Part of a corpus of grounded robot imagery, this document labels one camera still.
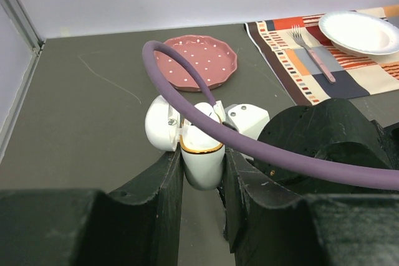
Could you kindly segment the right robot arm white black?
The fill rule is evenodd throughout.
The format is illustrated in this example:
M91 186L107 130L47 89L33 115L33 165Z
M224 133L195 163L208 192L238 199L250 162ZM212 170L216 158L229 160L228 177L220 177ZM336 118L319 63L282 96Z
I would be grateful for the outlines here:
M270 120L258 141L311 158L398 169L398 128L368 120L345 99L288 108Z

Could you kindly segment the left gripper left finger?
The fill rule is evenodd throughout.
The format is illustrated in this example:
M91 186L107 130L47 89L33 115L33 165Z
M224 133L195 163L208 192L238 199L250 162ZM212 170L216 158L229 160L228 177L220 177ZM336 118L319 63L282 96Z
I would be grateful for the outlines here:
M2 265L176 265L183 167L166 152L112 192L1 191Z

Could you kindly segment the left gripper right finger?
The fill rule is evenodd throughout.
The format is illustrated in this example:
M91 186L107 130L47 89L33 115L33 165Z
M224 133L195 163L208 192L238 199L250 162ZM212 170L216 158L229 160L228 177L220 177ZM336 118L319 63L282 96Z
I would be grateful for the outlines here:
M237 265L398 264L396 194L301 196L232 149L223 183Z

